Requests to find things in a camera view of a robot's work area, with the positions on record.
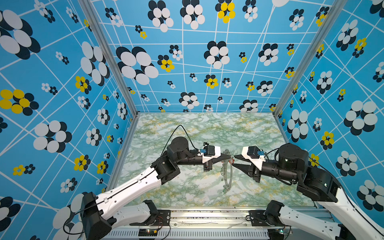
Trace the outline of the grey metal key ring plate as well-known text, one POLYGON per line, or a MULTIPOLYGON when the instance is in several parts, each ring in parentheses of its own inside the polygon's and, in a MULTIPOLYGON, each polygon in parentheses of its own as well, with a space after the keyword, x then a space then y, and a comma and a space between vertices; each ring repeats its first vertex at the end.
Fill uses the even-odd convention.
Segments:
MULTIPOLYGON (((223 151, 224 154, 231 155, 231 159, 234 160, 233 155, 228 149, 223 151)), ((229 161, 223 161, 221 168, 222 181, 224 182, 223 192, 227 193, 232 188, 233 181, 233 164, 230 164, 229 161)))

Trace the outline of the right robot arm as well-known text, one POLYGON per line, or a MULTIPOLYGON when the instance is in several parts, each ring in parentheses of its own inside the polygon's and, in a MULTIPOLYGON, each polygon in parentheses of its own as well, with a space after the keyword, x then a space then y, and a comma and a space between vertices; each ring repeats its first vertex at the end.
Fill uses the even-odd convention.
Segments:
POLYGON ((345 193, 340 182, 327 170, 310 167, 309 154, 291 143, 276 150, 275 159, 256 146, 244 147, 236 159, 247 162, 233 164, 259 183, 262 176, 274 178, 287 185, 296 185, 297 191, 317 202, 338 223, 327 222, 295 211, 287 205, 270 201, 257 219, 270 226, 289 226, 301 229, 323 240, 382 240, 384 229, 365 214, 345 193))

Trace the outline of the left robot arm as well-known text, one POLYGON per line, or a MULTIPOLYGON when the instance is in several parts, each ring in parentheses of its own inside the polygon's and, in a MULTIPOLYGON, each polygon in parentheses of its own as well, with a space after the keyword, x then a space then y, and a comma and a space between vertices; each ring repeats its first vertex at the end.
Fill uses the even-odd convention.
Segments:
POLYGON ((188 140, 176 137, 150 167, 124 184, 95 195, 90 192, 82 199, 79 212, 87 240, 100 240, 112 229, 131 224, 148 226, 155 222, 158 210, 151 200, 131 207, 127 204, 140 195, 160 187, 180 174, 180 165, 202 165, 212 170, 216 163, 231 159, 221 148, 204 144, 201 150, 190 150, 188 140))

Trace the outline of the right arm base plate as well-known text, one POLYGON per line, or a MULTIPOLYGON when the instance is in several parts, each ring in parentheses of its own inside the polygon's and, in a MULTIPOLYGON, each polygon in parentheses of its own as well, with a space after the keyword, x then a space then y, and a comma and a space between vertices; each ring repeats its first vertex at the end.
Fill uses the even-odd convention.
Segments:
POLYGON ((266 213, 264 210, 251 210, 245 218, 253 227, 287 227, 280 221, 278 214, 266 213))

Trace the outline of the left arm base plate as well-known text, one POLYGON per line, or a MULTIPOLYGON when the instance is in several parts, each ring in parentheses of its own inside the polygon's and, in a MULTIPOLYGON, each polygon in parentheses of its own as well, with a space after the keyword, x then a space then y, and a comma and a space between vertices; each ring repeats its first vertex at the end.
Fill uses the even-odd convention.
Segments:
POLYGON ((158 210, 156 215, 151 215, 148 220, 143 223, 131 223, 130 226, 158 226, 165 227, 170 225, 171 210, 158 210))

